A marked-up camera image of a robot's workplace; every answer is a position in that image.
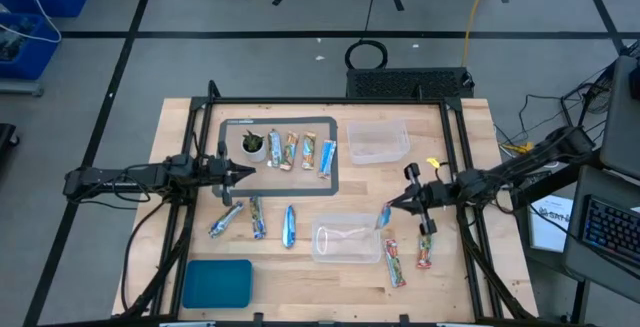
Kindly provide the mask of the black perforated computer case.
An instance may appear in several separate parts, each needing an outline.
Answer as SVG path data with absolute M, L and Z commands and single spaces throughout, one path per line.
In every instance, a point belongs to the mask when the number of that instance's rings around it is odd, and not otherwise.
M 442 99 L 472 98 L 475 82 L 463 67 L 353 69 L 347 97 Z

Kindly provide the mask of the grey silicone baking mat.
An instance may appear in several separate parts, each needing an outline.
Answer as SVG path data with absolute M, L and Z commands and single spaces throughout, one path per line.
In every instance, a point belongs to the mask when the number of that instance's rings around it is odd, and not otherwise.
M 242 149 L 243 136 L 247 132 L 267 136 L 271 131 L 278 132 L 282 142 L 286 141 L 290 132 L 296 133 L 300 138 L 303 138 L 306 132 L 314 133 L 314 168 L 305 170 L 301 167 L 301 144 L 296 146 L 294 165 L 289 171 L 270 167 L 267 159 L 260 162 L 251 161 L 249 154 Z M 242 179 L 231 189 L 233 197 L 332 196 L 339 190 L 337 156 L 333 157 L 330 175 L 327 178 L 318 176 L 322 143 L 326 140 L 335 141 L 338 137 L 337 122 L 331 117 L 227 119 L 220 123 L 218 137 L 226 143 L 229 159 L 256 169 L 255 173 Z

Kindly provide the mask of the blue granola bar orange ends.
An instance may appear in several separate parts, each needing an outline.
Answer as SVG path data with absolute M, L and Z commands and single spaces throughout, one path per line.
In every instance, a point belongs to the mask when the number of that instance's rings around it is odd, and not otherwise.
M 331 167 L 337 143 L 334 140 L 325 140 L 322 146 L 321 161 L 318 177 L 328 179 L 331 175 Z

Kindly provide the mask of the white paper sheet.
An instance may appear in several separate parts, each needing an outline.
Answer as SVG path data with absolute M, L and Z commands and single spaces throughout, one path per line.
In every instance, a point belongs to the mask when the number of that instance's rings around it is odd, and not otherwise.
M 563 253 L 573 200 L 548 195 L 529 207 L 529 240 L 533 249 Z

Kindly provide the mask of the black aluminium table frame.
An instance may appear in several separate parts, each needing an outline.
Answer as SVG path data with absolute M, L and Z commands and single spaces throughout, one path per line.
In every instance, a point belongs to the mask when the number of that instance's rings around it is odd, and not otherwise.
M 458 163 L 471 160 L 475 167 L 492 168 L 501 161 L 489 105 L 484 99 L 465 99 L 459 111 L 449 115 L 451 128 L 442 127 L 439 108 L 411 101 L 349 102 L 343 98 L 302 98 L 295 102 L 243 102 L 214 108 L 212 121 L 232 117 L 329 116 L 340 130 L 354 120 L 402 119 L 411 139 L 408 160 L 420 166 L 421 180 L 449 178 L 447 170 L 435 170 L 427 158 L 448 159 L 454 148 Z M 162 289 L 162 311 L 177 310 L 182 319 L 246 321 L 262 313 L 272 321 L 397 322 L 407 315 L 414 322 L 470 322 L 477 313 L 506 316 L 504 304 L 493 304 L 482 272 L 469 274 L 453 207 L 435 209 L 437 225 L 433 264 L 416 267 L 419 220 L 395 210 L 384 236 L 396 240 L 407 284 L 390 284 L 385 262 L 374 264 L 318 263 L 311 256 L 313 220 L 325 213 L 376 213 L 382 204 L 400 195 L 407 182 L 404 163 L 356 166 L 349 158 L 345 135 L 338 138 L 339 190 L 332 196 L 273 197 L 265 200 L 267 236 L 254 239 L 250 216 L 242 213 L 218 239 L 208 230 L 224 210 L 210 190 L 198 193 L 189 259 L 248 259 L 254 267 L 251 303 L 243 309 L 193 309 L 181 307 L 175 272 Z M 286 208 L 292 205 L 296 242 L 282 243 Z

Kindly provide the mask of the blue green granola bar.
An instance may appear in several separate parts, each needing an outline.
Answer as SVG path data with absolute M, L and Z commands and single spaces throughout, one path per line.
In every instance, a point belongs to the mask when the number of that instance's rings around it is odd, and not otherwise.
M 249 200 L 252 218 L 253 235 L 256 240 L 266 237 L 266 226 L 264 222 L 262 201 L 260 196 L 253 196 Z

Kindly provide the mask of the teal plastic tray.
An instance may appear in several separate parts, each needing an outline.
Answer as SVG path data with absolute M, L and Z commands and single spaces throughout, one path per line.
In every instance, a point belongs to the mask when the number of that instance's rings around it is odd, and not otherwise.
M 182 305 L 186 309 L 235 309 L 252 299 L 249 260 L 192 260 L 187 264 Z

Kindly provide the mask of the black keyboard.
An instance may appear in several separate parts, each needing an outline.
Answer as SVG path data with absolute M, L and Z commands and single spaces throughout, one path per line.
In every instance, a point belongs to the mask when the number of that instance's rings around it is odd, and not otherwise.
M 584 202 L 583 242 L 605 254 L 640 268 L 640 213 L 594 195 Z

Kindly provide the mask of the light blue orange granola bar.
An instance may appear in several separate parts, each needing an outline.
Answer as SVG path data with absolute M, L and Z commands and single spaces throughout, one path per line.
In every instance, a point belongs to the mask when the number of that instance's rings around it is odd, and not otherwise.
M 305 132 L 302 143 L 302 163 L 301 167 L 305 170 L 312 170 L 315 161 L 315 143 L 316 134 L 313 132 Z

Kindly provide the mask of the blue granola bar red end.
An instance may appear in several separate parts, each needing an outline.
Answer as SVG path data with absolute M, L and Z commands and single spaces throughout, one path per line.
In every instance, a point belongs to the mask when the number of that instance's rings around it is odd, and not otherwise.
M 381 212 L 378 215 L 378 218 L 376 221 L 376 225 L 375 225 L 376 230 L 382 230 L 389 224 L 391 220 L 391 213 L 392 213 L 391 209 L 392 207 L 388 203 L 383 205 Z

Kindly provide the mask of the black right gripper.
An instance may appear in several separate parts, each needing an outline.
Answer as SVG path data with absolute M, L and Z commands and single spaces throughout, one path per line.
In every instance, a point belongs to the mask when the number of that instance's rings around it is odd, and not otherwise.
M 422 184 L 419 181 L 420 170 L 417 163 L 410 163 L 404 169 L 405 177 L 410 186 L 404 192 L 387 202 L 387 205 L 409 212 L 411 215 L 419 215 L 422 235 L 433 235 L 437 232 L 435 220 L 429 215 L 430 208 L 439 208 L 449 205 L 452 201 L 448 184 L 440 180 Z

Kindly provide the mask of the clear plastic bin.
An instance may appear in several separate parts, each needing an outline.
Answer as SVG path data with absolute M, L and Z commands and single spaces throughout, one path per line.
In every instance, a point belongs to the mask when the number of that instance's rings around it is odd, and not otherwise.
M 377 216 L 366 213 L 324 214 L 312 223 L 311 254 L 318 263 L 373 264 L 381 258 Z
M 357 165 L 396 162 L 411 148 L 403 120 L 352 121 L 347 137 L 351 162 Z

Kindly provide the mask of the grey monitor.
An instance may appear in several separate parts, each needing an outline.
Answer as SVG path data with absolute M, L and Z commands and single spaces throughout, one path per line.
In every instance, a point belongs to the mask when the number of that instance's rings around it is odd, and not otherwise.
M 640 180 L 640 61 L 619 57 L 612 82 L 600 160 Z

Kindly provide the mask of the green orange granola bar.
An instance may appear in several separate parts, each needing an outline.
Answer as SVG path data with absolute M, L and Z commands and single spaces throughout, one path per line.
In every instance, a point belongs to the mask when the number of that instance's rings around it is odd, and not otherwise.
M 281 170 L 290 171 L 293 168 L 298 141 L 298 134 L 293 131 L 289 131 L 286 142 L 282 147 L 282 156 L 280 161 Z

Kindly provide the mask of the red green granola bar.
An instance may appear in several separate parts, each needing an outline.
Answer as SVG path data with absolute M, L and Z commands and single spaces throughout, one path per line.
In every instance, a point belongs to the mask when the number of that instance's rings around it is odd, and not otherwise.
M 394 239 L 385 239 L 384 250 L 390 273 L 391 285 L 394 288 L 404 286 L 406 284 L 406 280 L 404 279 L 402 274 L 397 242 Z
M 418 240 L 418 258 L 416 267 L 420 269 L 429 269 L 432 266 L 431 252 L 433 239 L 430 234 L 421 235 Z

